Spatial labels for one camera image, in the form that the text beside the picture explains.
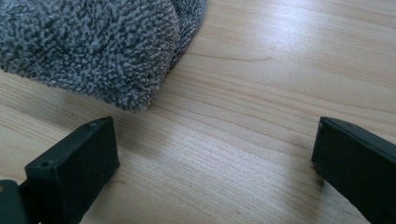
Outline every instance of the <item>wooden table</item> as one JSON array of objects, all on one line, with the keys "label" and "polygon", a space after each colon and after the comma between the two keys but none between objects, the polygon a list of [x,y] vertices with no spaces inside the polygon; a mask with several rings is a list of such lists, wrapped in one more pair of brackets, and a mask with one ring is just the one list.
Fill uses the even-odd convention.
[{"label": "wooden table", "polygon": [[145,112],[0,74],[0,178],[112,116],[121,167],[82,223],[365,223],[315,174],[320,116],[396,143],[394,1],[209,0]]}]

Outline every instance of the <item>gray towel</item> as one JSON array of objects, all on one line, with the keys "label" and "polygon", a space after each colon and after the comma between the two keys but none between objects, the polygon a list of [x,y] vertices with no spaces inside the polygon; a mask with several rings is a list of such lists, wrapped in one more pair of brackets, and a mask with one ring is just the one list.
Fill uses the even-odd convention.
[{"label": "gray towel", "polygon": [[144,110],[204,11],[205,0],[0,0],[0,68]]}]

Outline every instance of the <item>screw hole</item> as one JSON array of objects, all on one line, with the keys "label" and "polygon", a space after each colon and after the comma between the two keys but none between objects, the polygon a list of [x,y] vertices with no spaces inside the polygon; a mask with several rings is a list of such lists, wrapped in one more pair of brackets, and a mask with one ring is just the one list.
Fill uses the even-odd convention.
[{"label": "screw hole", "polygon": [[40,164],[41,167],[47,167],[47,166],[49,166],[49,165],[50,165],[50,162],[49,162],[49,161],[43,161],[43,162],[41,162],[41,164]]}]

